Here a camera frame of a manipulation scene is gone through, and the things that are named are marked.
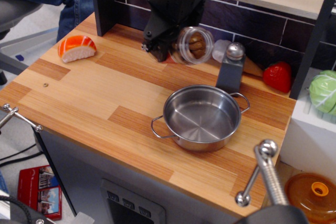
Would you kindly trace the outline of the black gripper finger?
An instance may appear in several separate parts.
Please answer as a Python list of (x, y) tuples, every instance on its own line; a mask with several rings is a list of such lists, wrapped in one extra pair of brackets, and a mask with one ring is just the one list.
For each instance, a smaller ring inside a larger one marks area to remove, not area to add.
[(146, 37), (146, 51), (158, 62), (166, 60), (172, 42), (176, 41), (178, 35), (153, 35)]

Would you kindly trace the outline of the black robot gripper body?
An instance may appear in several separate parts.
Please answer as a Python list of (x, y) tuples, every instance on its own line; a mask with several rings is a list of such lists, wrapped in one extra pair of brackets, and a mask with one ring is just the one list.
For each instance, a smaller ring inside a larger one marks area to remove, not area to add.
[(144, 29), (142, 48), (164, 51), (185, 26), (196, 26), (201, 20), (204, 0), (147, 0), (151, 15)]

